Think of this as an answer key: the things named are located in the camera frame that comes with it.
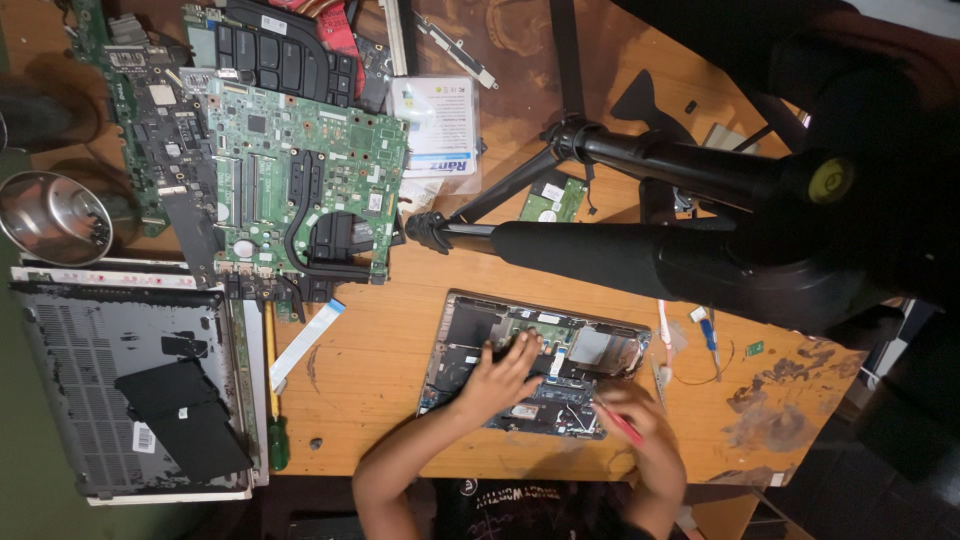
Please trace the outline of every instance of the person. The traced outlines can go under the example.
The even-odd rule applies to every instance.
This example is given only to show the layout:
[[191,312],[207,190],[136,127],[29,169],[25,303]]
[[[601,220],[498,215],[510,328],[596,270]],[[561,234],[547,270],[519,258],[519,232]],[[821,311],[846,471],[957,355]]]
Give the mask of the person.
[[[418,530],[405,490],[420,469],[499,411],[530,396],[542,377],[529,377],[543,337],[522,332],[499,361],[492,344],[460,395],[450,404],[403,425],[374,447],[353,475],[353,498],[368,540],[415,540]],[[664,540],[686,488],[686,472],[660,406],[636,384],[602,388],[599,421],[614,436],[630,438],[611,421],[620,414],[644,437],[633,446],[641,481],[616,517],[603,482],[479,480],[468,490],[438,484],[434,537],[439,540],[609,539]]]

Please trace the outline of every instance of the red pen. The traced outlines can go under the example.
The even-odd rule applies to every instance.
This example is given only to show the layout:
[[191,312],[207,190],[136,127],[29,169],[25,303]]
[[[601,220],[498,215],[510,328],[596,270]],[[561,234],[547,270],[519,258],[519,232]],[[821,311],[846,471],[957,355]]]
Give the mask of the red pen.
[[610,416],[611,420],[613,420],[613,423],[616,424],[618,428],[622,429],[623,432],[627,433],[627,438],[630,439],[630,442],[637,446],[643,446],[643,435],[641,435],[640,432],[634,428],[633,424],[627,422],[622,416],[603,405],[600,399],[596,396],[593,397],[593,405],[602,408],[604,412]]

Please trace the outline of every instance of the metal bowl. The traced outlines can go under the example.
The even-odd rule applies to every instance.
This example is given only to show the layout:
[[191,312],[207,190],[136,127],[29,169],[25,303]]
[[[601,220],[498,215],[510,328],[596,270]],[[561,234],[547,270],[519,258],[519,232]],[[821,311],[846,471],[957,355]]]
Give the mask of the metal bowl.
[[0,228],[21,250],[85,266],[132,240],[139,218],[110,179],[82,171],[26,171],[0,184]]

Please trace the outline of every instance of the hand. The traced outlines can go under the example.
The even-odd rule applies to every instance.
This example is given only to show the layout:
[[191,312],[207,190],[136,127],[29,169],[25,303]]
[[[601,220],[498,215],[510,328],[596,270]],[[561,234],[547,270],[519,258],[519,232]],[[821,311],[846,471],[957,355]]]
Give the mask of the hand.
[[610,412],[615,412],[643,435],[642,445],[632,444],[643,484],[655,496],[679,504],[686,489],[686,469],[675,446],[676,437],[660,404],[633,383],[608,386],[597,394],[603,406],[595,406],[594,410],[607,431],[631,442],[611,420]]
[[530,396],[543,382],[543,377],[527,380],[542,344],[543,336],[536,330],[523,331],[510,352],[493,363],[493,346],[485,342],[480,363],[473,368],[460,397],[450,405],[479,427],[497,412]]

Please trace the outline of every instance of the wooden table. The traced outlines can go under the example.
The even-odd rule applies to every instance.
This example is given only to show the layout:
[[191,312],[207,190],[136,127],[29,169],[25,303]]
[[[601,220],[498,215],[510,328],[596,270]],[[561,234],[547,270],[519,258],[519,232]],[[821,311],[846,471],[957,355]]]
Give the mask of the wooden table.
[[[182,37],[175,2],[125,0],[129,12],[147,14],[158,30]],[[368,1],[359,19],[361,33],[385,41],[382,15]],[[480,91],[481,126],[489,150],[483,157],[483,185],[491,185],[541,148],[537,133],[559,108],[556,63],[545,0],[421,0],[417,9],[483,62],[498,90]],[[660,109],[676,116],[703,140],[714,123],[742,135],[764,122],[720,70],[612,4],[578,2],[581,57],[588,115],[613,131],[639,134],[640,122],[611,118],[607,111],[640,69],[648,69]],[[69,43],[52,2],[0,1],[0,20],[14,73],[41,76],[46,70],[95,96],[103,82],[95,71],[64,57]],[[435,73],[462,71],[431,43],[420,44],[421,64]],[[698,104],[692,114],[684,108]],[[774,136],[761,141],[760,154],[787,150]],[[88,145],[93,154],[122,167],[110,129]],[[66,158],[87,158],[82,146],[34,156],[37,168]],[[568,163],[574,174],[582,169]],[[636,181],[597,168],[592,201],[599,209],[578,215],[585,222],[637,220]],[[449,214],[470,196],[447,196],[436,209]],[[515,219],[522,196],[486,218]],[[176,250],[172,228],[143,238],[139,250]],[[348,284],[337,288],[347,309],[288,377],[281,399],[289,420],[293,475],[350,475],[360,456],[393,426],[415,411],[429,352],[450,288],[645,324],[658,324],[656,302],[598,285],[510,266],[499,258],[464,250],[444,257],[410,242],[391,252],[391,280],[384,286]],[[811,441],[853,381],[863,355],[834,344],[814,343],[781,329],[717,313],[723,382],[687,314],[696,306],[675,303],[668,317],[680,322],[689,345],[676,359],[679,380],[667,387],[669,418],[677,433],[691,482],[789,481]],[[319,306],[310,305],[315,313]],[[300,330],[279,325],[282,350]],[[748,345],[765,351],[745,356]],[[655,341],[650,353],[662,355]],[[652,388],[650,368],[637,382]],[[323,446],[311,451],[316,437]],[[499,430],[477,430],[440,454],[425,476],[459,478],[619,479],[633,461],[624,445]]]

